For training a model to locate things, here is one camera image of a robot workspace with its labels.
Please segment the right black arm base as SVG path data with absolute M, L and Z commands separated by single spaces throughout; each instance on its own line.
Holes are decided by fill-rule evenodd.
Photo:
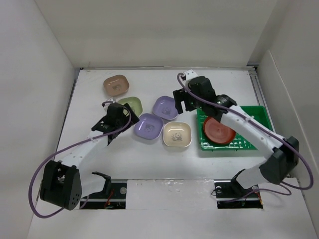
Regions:
M 263 209 L 259 187 L 243 189 L 231 180 L 215 180 L 211 195 L 218 209 Z

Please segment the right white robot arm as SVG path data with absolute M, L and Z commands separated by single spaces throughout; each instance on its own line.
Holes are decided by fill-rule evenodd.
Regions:
M 299 142 L 294 137 L 284 138 L 246 114 L 229 96 L 217 95 L 210 80 L 199 76 L 187 79 L 179 73 L 182 89 L 173 92 L 175 107 L 183 111 L 201 109 L 208 117 L 231 128 L 248 140 L 265 158 L 254 167 L 239 171 L 231 180 L 230 190 L 242 196 L 254 185 L 269 182 L 279 185 L 297 166 Z

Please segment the green square panda plate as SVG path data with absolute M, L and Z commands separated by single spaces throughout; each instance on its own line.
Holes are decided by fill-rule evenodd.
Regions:
M 118 100 L 119 104 L 129 104 L 132 111 L 135 113 L 137 117 L 139 117 L 143 112 L 142 102 L 138 97 L 126 97 Z

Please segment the cream square panda plate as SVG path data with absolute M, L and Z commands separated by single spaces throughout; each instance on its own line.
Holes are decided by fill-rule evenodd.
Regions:
M 164 125 L 162 141 L 164 149 L 168 152 L 182 152 L 192 143 L 192 131 L 189 124 L 171 121 Z

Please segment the purple square plate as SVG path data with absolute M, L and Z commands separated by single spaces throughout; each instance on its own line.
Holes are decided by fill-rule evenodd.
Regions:
M 173 120 L 178 116 L 177 109 L 175 108 L 175 100 L 169 96 L 159 97 L 154 106 L 153 113 L 165 120 Z
M 145 113 L 140 115 L 139 121 L 134 126 L 134 134 L 147 140 L 158 138 L 163 129 L 163 120 L 153 114 Z

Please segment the pink square panda plate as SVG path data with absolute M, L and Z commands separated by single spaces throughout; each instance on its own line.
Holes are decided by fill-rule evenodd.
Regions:
M 107 95 L 115 97 L 128 91 L 130 84 L 124 75 L 115 75 L 103 82 Z

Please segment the red round plate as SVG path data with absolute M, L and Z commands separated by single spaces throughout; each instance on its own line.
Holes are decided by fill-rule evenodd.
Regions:
M 208 117 L 203 124 L 203 130 L 206 137 L 213 143 L 226 145 L 231 143 L 236 132 L 231 128 L 223 125 L 212 117 Z

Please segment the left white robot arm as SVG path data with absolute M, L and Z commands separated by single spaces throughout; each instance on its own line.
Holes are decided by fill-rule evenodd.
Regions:
M 107 108 L 106 115 L 91 128 L 88 138 L 72 146 L 74 150 L 59 161 L 46 163 L 41 200 L 71 211 L 83 197 L 96 193 L 104 198 L 111 193 L 111 177 L 93 169 L 94 160 L 99 150 L 135 125 L 139 118 L 127 103 L 107 101 L 103 105 Z

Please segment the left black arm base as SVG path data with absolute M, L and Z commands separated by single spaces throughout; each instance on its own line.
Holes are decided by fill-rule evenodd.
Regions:
M 115 180 L 107 193 L 99 192 L 80 201 L 82 210 L 124 210 L 126 208 L 127 180 Z

